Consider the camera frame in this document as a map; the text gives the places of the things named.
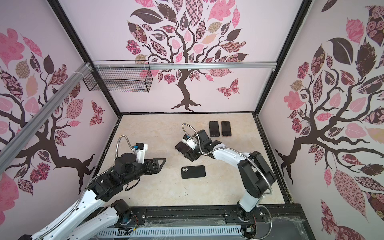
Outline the purple smartphone black screen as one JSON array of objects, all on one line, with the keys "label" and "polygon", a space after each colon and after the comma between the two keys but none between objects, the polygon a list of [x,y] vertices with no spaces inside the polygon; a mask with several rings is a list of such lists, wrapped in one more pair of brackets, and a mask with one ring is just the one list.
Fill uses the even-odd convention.
[{"label": "purple smartphone black screen", "polygon": [[229,121],[222,121],[221,122],[222,136],[223,137],[229,137],[228,136],[228,123],[229,123]]}]

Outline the aluminium rail left diagonal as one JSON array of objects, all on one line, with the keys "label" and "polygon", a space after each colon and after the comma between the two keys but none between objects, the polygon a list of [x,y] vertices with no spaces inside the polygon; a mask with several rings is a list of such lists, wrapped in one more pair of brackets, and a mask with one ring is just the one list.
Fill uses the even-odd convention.
[{"label": "aluminium rail left diagonal", "polygon": [[53,114],[70,91],[91,71],[89,63],[81,65],[64,85],[54,94],[46,104],[35,114],[9,144],[1,151],[1,173],[11,164],[19,152],[28,144],[44,122]]}]

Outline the pink phone case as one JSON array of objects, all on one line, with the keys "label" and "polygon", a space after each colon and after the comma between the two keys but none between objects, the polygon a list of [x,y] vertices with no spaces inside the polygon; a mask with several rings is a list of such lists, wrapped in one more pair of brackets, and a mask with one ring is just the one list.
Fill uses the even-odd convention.
[{"label": "pink phone case", "polygon": [[228,136],[232,136],[232,128],[231,128],[231,123],[228,123]]}]

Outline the black phone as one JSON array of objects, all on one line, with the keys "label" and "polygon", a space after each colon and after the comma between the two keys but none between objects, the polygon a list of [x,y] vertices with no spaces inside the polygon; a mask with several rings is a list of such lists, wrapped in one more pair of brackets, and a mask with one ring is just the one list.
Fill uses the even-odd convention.
[{"label": "black phone", "polygon": [[220,127],[218,121],[209,121],[210,137],[217,138],[220,136]]}]

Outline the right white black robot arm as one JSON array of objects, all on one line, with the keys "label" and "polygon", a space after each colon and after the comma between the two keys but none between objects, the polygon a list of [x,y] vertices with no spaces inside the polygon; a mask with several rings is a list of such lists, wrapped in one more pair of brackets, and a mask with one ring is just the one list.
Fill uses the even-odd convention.
[{"label": "right white black robot arm", "polygon": [[185,134],[175,149],[191,162],[205,156],[227,163],[239,171],[245,193],[237,203],[237,212],[243,222],[254,215],[266,196],[273,194],[272,185],[276,176],[258,151],[241,153],[220,141],[212,141],[204,130],[196,132],[194,137]]}]

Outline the right metal flexible conduit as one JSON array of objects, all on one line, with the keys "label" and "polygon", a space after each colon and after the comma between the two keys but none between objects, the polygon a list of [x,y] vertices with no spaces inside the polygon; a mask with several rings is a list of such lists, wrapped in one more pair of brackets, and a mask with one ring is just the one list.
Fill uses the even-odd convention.
[{"label": "right metal flexible conduit", "polygon": [[195,149],[199,149],[202,156],[223,161],[237,168],[245,190],[253,198],[260,199],[273,194],[272,185],[276,177],[261,153],[237,151],[220,141],[212,141],[205,130],[196,131],[186,123],[182,124],[182,130],[197,141],[198,146]]}]

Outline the aluminium rail back horizontal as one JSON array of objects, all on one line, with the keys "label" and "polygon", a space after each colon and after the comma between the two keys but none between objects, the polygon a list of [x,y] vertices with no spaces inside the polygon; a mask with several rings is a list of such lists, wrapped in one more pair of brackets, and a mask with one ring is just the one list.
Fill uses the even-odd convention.
[{"label": "aluminium rail back horizontal", "polygon": [[97,69],[101,68],[144,68],[148,70],[192,70],[192,69],[275,69],[276,62],[240,62],[240,63],[140,63],[135,61],[94,61]]}]

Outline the black phone case horizontal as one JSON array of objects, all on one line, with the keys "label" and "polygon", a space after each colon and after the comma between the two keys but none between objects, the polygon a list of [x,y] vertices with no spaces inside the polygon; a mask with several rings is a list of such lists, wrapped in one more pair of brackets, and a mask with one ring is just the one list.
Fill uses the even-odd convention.
[{"label": "black phone case horizontal", "polygon": [[179,142],[175,146],[175,149],[184,156],[191,148],[187,144],[185,144],[184,142]]}]

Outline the black base frame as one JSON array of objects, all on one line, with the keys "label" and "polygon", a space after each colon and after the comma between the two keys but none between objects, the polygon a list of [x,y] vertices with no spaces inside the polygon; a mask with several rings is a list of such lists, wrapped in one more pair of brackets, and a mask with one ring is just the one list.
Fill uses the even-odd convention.
[{"label": "black base frame", "polygon": [[239,219],[236,205],[132,207],[123,217],[113,208],[98,208],[73,230],[68,240],[99,239],[107,228],[240,226],[243,236],[123,238],[115,240],[313,240],[315,236],[299,204],[267,204],[247,221]]}]

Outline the black phone case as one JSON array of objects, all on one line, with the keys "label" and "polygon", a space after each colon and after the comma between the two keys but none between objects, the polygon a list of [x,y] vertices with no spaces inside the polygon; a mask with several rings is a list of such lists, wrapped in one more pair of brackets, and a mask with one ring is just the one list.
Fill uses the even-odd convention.
[{"label": "black phone case", "polygon": [[188,166],[182,167],[182,179],[204,178],[206,176],[205,166]]}]

